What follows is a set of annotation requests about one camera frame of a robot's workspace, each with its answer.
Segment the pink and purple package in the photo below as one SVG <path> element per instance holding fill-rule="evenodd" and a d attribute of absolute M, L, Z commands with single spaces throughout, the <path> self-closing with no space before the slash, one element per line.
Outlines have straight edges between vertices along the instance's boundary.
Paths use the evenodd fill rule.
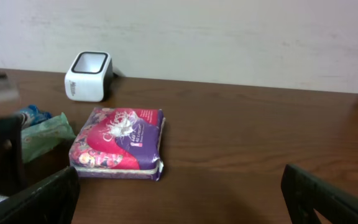
<path fill-rule="evenodd" d="M 95 108 L 68 156 L 80 177 L 159 180 L 162 110 Z"/>

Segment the wooden table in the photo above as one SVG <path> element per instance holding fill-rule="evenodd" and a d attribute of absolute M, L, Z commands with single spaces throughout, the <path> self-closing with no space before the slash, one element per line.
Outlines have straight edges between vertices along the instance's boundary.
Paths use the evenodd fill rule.
<path fill-rule="evenodd" d="M 83 179 L 73 223 L 289 223 L 294 163 L 358 197 L 358 95 L 121 78 L 103 103 L 69 100 L 64 74 L 9 70 L 22 101 L 64 112 L 77 133 L 95 106 L 161 108 L 160 182 Z M 67 164 L 67 150 L 48 159 Z"/>

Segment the green package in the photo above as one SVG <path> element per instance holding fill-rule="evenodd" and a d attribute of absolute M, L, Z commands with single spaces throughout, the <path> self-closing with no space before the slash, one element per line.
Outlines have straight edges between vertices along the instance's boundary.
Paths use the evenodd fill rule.
<path fill-rule="evenodd" d="M 49 152 L 63 140 L 74 139 L 75 135 L 62 113 L 40 124 L 22 130 L 23 163 Z"/>

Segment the wall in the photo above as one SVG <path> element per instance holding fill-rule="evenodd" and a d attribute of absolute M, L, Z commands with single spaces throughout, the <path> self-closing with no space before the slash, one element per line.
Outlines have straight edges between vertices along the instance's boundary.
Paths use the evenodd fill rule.
<path fill-rule="evenodd" d="M 358 0 L 0 0 L 0 67 L 358 93 Z"/>

